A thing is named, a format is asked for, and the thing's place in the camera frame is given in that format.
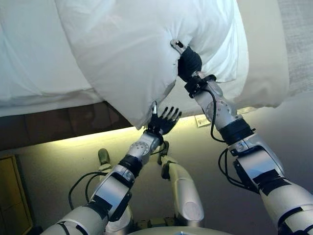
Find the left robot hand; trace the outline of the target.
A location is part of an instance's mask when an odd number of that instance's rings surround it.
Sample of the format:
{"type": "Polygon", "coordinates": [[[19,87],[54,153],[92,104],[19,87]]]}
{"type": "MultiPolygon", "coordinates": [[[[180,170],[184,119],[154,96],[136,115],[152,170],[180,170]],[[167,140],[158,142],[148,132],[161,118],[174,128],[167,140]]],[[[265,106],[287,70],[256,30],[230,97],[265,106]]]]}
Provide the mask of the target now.
{"type": "Polygon", "coordinates": [[[176,125],[182,115],[179,108],[166,107],[159,116],[157,112],[157,102],[153,103],[152,116],[146,131],[154,135],[166,135],[176,125]]]}

